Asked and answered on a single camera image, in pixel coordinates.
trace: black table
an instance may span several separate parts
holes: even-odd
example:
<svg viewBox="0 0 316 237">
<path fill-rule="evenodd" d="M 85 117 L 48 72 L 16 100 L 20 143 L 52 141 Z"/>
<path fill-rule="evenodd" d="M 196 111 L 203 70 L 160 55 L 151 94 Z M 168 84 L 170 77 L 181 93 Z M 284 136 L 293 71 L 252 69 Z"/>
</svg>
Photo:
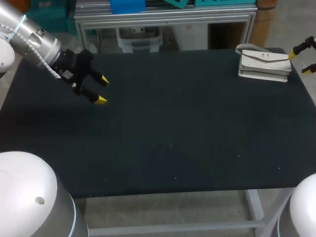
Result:
<svg viewBox="0 0 316 237">
<path fill-rule="evenodd" d="M 294 187 L 316 172 L 316 109 L 298 74 L 239 78 L 234 50 L 96 56 L 90 104 L 22 62 L 0 152 L 44 159 L 74 197 Z"/>
</svg>

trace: yellow fingertip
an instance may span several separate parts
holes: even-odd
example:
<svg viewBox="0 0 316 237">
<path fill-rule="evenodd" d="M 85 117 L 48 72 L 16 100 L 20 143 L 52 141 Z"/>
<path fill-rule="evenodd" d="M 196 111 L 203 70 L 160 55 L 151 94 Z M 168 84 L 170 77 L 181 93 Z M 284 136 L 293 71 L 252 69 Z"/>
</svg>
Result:
<svg viewBox="0 0 316 237">
<path fill-rule="evenodd" d="M 290 54 L 288 55 L 288 59 L 291 60 L 292 58 L 294 58 L 296 56 L 296 54 L 293 52 L 293 50 L 290 52 Z"/>
<path fill-rule="evenodd" d="M 303 74 L 311 74 L 313 73 L 311 70 L 307 70 L 306 72 L 303 72 Z"/>
<path fill-rule="evenodd" d="M 107 102 L 106 99 L 104 99 L 101 95 L 99 95 L 99 98 L 94 102 L 95 104 L 103 105 Z"/>
<path fill-rule="evenodd" d="M 103 75 L 102 75 L 102 80 L 105 80 L 108 84 L 110 84 L 109 81 Z"/>
</svg>

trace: floor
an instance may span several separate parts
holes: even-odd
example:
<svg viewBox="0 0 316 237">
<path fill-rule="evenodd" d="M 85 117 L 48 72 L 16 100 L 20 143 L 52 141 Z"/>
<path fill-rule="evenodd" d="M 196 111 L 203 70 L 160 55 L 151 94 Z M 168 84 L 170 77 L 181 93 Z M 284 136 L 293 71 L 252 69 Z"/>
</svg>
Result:
<svg viewBox="0 0 316 237">
<path fill-rule="evenodd" d="M 290 52 L 293 46 L 314 34 L 315 0 L 279 0 L 277 15 L 271 28 L 267 47 L 282 47 Z M 76 39 L 64 39 L 65 45 L 75 45 Z M 0 79 L 0 107 L 4 101 L 21 57 Z M 316 52 L 307 50 L 293 61 L 300 71 L 315 63 Z M 316 75 L 302 76 L 308 92 L 316 102 Z M 278 190 L 260 190 L 264 209 Z M 213 221 L 238 221 L 250 218 L 243 191 L 156 194 L 124 197 L 101 197 L 76 200 L 91 228 L 141 226 Z M 208 231 L 146 235 L 155 237 L 253 237 L 252 230 Z"/>
</svg>

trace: aluminum frame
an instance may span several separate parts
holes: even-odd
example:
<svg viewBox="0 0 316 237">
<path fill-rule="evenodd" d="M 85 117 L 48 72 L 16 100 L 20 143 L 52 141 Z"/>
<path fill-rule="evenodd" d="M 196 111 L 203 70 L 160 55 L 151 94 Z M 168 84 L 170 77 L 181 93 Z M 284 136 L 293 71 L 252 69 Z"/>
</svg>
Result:
<svg viewBox="0 0 316 237">
<path fill-rule="evenodd" d="M 284 206 L 290 198 L 293 188 L 281 189 L 266 212 L 263 212 L 257 190 L 245 190 L 246 199 L 253 220 L 237 222 L 213 222 L 199 224 L 133 226 L 117 228 L 89 229 L 90 237 L 105 237 L 116 235 L 140 235 L 152 233 L 194 232 L 212 230 L 232 230 L 254 228 L 256 237 L 269 237 Z"/>
<path fill-rule="evenodd" d="M 85 33 L 88 29 L 123 28 L 136 26 L 170 26 L 192 23 L 246 22 L 240 43 L 249 41 L 257 7 L 255 4 L 194 6 L 184 9 L 150 6 L 146 11 L 132 14 L 112 14 L 109 0 L 78 0 L 74 19 L 84 48 L 89 48 Z"/>
</svg>

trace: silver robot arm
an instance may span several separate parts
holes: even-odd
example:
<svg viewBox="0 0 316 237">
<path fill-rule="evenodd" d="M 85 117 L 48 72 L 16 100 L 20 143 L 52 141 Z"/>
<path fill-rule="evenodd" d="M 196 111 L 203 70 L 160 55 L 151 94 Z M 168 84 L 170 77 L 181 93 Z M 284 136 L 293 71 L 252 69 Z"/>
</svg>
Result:
<svg viewBox="0 0 316 237">
<path fill-rule="evenodd" d="M 94 56 L 91 52 L 86 49 L 79 54 L 69 49 L 62 51 L 57 38 L 5 0 L 0 0 L 0 76 L 14 61 L 11 47 L 32 64 L 44 66 L 56 79 L 70 84 L 75 94 L 83 95 L 96 104 L 107 102 L 83 85 L 87 75 L 102 86 L 109 84 L 103 74 L 93 70 L 91 63 Z"/>
</svg>

